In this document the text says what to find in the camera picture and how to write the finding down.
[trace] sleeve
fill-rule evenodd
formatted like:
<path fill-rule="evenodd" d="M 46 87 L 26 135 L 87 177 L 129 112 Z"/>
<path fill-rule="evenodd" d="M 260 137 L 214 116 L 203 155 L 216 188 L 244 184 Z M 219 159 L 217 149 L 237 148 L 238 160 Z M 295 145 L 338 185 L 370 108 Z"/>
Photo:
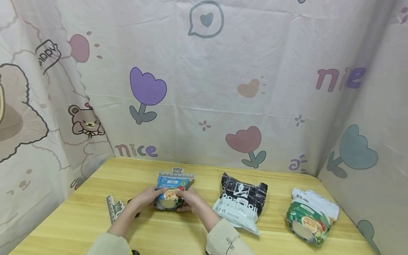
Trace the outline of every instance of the sleeve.
<path fill-rule="evenodd" d="M 129 255 L 132 254 L 127 241 L 109 233 L 101 234 L 86 255 Z"/>
<path fill-rule="evenodd" d="M 255 255 L 226 219 L 208 233 L 206 252 L 209 255 Z"/>

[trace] cartoon print curtain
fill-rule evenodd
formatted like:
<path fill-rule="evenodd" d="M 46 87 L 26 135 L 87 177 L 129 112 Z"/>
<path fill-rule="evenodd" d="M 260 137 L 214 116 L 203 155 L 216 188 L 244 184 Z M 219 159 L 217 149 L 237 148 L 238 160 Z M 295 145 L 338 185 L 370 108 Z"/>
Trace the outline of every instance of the cartoon print curtain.
<path fill-rule="evenodd" d="M 0 7 L 0 254 L 113 156 L 318 175 L 402 251 L 408 0 Z"/>

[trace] wooden table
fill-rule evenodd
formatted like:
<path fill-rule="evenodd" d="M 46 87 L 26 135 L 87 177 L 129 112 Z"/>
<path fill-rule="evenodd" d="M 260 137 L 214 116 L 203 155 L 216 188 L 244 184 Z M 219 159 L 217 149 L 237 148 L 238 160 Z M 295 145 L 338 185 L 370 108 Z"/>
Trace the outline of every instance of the wooden table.
<path fill-rule="evenodd" d="M 321 248 L 307 245 L 289 231 L 286 211 L 293 188 L 312 189 L 334 201 L 321 182 L 312 176 L 119 157 L 103 164 L 10 254 L 86 254 L 97 236 L 110 226 L 105 197 L 112 194 L 115 201 L 122 200 L 126 204 L 143 189 L 155 186 L 159 171 L 171 171 L 174 166 L 196 175 L 193 186 L 210 205 L 220 195 L 224 172 L 243 182 L 268 184 L 267 201 L 257 223 L 260 238 L 239 230 L 242 239 L 257 255 L 375 254 L 342 210 Z M 145 208 L 133 221 L 128 240 L 130 247 L 141 255 L 201 255 L 206 246 L 206 231 L 190 212 Z"/>

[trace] snack bag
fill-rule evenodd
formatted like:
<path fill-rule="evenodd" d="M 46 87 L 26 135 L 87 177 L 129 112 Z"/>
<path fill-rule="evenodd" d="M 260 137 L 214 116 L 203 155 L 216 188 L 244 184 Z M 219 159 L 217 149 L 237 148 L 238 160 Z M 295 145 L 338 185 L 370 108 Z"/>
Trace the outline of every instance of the snack bag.
<path fill-rule="evenodd" d="M 183 202 L 182 197 L 178 197 L 176 190 L 187 190 L 190 182 L 195 179 L 193 174 L 184 174 L 183 168 L 175 167 L 173 172 L 160 172 L 157 179 L 157 188 L 167 187 L 169 190 L 158 196 L 154 205 L 160 210 L 176 210 Z"/>
<path fill-rule="evenodd" d="M 292 198 L 286 213 L 290 230 L 310 244 L 321 245 L 339 216 L 338 205 L 311 190 L 295 188 Z"/>
<path fill-rule="evenodd" d="M 221 178 L 222 194 L 213 210 L 236 228 L 244 228 L 260 235 L 256 222 L 265 204 L 268 186 L 240 182 L 224 173 Z"/>

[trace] pink tulip print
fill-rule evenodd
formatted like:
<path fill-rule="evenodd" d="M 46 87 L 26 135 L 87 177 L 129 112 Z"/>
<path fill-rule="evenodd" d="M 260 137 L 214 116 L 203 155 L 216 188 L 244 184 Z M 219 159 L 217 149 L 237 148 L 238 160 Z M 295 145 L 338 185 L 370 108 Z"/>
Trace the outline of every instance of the pink tulip print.
<path fill-rule="evenodd" d="M 249 167 L 258 168 L 266 158 L 266 152 L 260 151 L 256 156 L 254 151 L 261 144 L 261 131 L 255 126 L 249 127 L 247 130 L 238 130 L 235 135 L 228 134 L 225 137 L 227 144 L 236 151 L 248 153 L 249 159 L 243 159 L 242 163 Z"/>
<path fill-rule="evenodd" d="M 132 105 L 129 107 L 130 114 L 137 124 L 150 122 L 154 120 L 157 113 L 150 111 L 145 113 L 146 106 L 157 105 L 167 93 L 167 85 L 163 80 L 157 80 L 151 73 L 142 73 L 142 71 L 133 67 L 130 71 L 130 88 L 133 96 L 140 102 L 139 111 Z"/>

